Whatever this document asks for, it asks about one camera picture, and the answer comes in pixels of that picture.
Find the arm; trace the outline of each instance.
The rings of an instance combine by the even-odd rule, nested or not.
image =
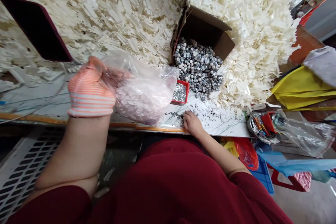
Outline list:
[[[100,82],[102,67],[91,57],[69,82],[71,108],[65,134],[24,204],[65,185],[79,186],[92,198],[115,103],[114,95]]]
[[[238,158],[233,156],[203,129],[201,121],[193,112],[185,111],[183,118],[185,129],[202,144],[228,178],[238,172],[251,174]]]

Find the work table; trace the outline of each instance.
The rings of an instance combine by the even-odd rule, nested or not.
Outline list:
[[[0,100],[6,104],[0,105],[0,120],[13,119],[20,115],[28,114],[44,104],[50,96],[62,86],[64,76],[54,83],[43,83],[37,87],[26,87],[10,90],[2,95]],[[70,108],[70,97],[65,87],[46,106],[35,113],[18,120],[17,122],[42,125],[65,125],[68,120],[67,110]],[[182,128],[181,115],[185,110],[195,112],[200,118],[204,129],[211,135],[228,137],[250,137],[244,115],[236,116],[234,111],[209,107],[209,103],[203,103],[194,93],[189,93],[187,104],[169,104],[158,127],[150,127],[131,121],[118,113],[111,116],[111,129],[128,131],[154,131],[185,134]]]

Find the blue plastic crate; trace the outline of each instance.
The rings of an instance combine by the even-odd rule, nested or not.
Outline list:
[[[272,184],[270,172],[268,171],[267,168],[267,163],[264,159],[262,159],[258,155],[258,160],[259,160],[259,168],[256,171],[251,171],[252,175],[256,177],[267,189],[269,194],[273,195],[274,194],[274,187]]]

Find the cardboard box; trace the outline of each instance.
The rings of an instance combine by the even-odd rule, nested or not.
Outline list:
[[[171,62],[174,63],[174,52],[181,37],[194,39],[203,46],[210,46],[222,60],[225,60],[235,47],[225,31],[232,30],[223,21],[184,1],[180,12],[180,19],[175,26],[171,40]]]

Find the gray plastic crate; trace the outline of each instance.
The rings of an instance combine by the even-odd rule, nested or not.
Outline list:
[[[36,127],[0,164],[0,223],[15,213],[63,137],[63,128]]]

